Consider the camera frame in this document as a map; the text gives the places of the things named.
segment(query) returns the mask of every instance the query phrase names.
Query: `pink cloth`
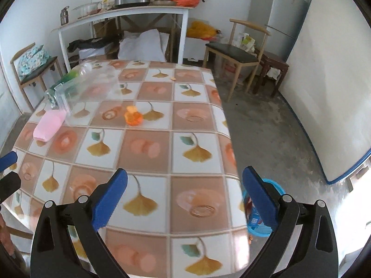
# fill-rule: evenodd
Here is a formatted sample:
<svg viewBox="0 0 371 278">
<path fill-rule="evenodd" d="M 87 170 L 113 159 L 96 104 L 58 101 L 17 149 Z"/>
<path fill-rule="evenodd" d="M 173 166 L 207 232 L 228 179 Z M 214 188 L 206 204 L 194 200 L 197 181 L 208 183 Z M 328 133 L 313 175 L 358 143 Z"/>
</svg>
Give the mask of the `pink cloth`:
<svg viewBox="0 0 371 278">
<path fill-rule="evenodd" d="M 48 142 L 61 128 L 66 119 L 66 111 L 64 110 L 49 110 L 33 131 L 33 138 L 43 142 Z"/>
</svg>

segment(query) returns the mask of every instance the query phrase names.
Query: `gray refrigerator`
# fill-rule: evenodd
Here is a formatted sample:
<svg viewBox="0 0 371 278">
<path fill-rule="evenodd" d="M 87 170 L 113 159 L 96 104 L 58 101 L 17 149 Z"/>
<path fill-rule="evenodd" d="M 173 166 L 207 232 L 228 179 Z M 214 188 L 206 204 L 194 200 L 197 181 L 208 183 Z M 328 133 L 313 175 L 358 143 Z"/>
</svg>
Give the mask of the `gray refrigerator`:
<svg viewBox="0 0 371 278">
<path fill-rule="evenodd" d="M 252 0 L 248 21 L 265 26 L 271 33 L 265 50 L 287 60 L 309 8 L 309 0 Z M 263 35 L 246 30 L 261 45 Z"/>
</svg>

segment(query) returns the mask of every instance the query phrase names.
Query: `dining table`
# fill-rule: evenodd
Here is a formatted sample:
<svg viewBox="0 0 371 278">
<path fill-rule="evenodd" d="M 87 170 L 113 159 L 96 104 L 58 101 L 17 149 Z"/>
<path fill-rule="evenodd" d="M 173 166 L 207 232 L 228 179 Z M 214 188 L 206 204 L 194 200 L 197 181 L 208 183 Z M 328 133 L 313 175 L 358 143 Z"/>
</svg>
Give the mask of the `dining table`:
<svg viewBox="0 0 371 278">
<path fill-rule="evenodd" d="M 249 236 L 231 137 L 209 69 L 153 61 L 100 61 L 119 88 L 88 95 L 48 142 L 33 138 L 43 100 L 13 151 L 20 189 L 5 207 L 35 232 L 43 205 L 73 203 L 117 168 L 127 188 L 98 233 L 130 276 L 217 277 L 249 264 Z M 126 123 L 128 106 L 143 115 Z M 74 226 L 76 253 L 89 261 Z"/>
</svg>

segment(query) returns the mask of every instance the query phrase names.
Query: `white table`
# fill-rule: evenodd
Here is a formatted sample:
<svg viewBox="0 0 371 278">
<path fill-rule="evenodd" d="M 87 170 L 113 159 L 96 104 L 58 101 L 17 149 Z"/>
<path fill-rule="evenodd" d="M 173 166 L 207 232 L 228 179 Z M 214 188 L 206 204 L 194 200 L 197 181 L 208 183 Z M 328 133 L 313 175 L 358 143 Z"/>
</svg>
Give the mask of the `white table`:
<svg viewBox="0 0 371 278">
<path fill-rule="evenodd" d="M 178 64 L 179 65 L 183 64 L 184 45 L 186 42 L 188 17 L 189 17 L 190 9 L 192 8 L 191 7 L 179 7 L 179 6 L 139 6 L 139 7 L 121 8 L 121 9 L 115 9 L 115 10 L 110 10 L 110 11 L 104 11 L 102 13 L 97 13 L 91 16 L 86 16 L 84 18 L 78 19 L 75 22 L 70 22 L 66 25 L 63 25 L 55 29 L 55 30 L 58 30 L 59 41 L 61 43 L 63 58 L 66 64 L 67 71 L 69 72 L 71 70 L 71 67 L 68 61 L 66 45 L 62 37 L 63 31 L 82 25 L 82 24 L 91 23 L 94 21 L 102 20 L 102 19 L 115 18 L 117 16 L 129 16 L 129 15 L 134 15 L 134 14 L 143 14 L 143 13 L 170 13 L 170 14 L 183 15 L 181 34 L 180 34 L 180 43 L 179 43 L 179 53 L 178 53 Z"/>
</svg>

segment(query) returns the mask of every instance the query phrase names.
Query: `white table leg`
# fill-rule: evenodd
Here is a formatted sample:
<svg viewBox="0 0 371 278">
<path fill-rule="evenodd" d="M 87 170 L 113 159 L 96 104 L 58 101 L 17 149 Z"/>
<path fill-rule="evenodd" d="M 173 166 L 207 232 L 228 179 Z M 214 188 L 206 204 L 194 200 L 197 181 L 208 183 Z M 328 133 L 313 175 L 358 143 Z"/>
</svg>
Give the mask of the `white table leg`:
<svg viewBox="0 0 371 278">
<path fill-rule="evenodd" d="M 184 46 L 186 44 L 186 35 L 188 27 L 188 14 L 189 10 L 185 9 L 182 18 L 182 29 L 180 33 L 179 53 L 178 53 L 178 64 L 183 64 Z"/>
<path fill-rule="evenodd" d="M 60 30 L 58 31 L 58 34 L 59 34 L 59 42 L 61 43 L 61 49 L 62 49 L 62 54 L 63 54 L 63 58 L 64 58 L 64 63 L 66 64 L 67 73 L 68 73 L 69 71 L 71 71 L 71 66 L 69 65 L 69 61 L 68 61 L 68 54 L 67 54 L 66 45 L 64 44 L 64 41 L 63 41 L 63 38 L 62 38 L 62 32 Z"/>
</svg>

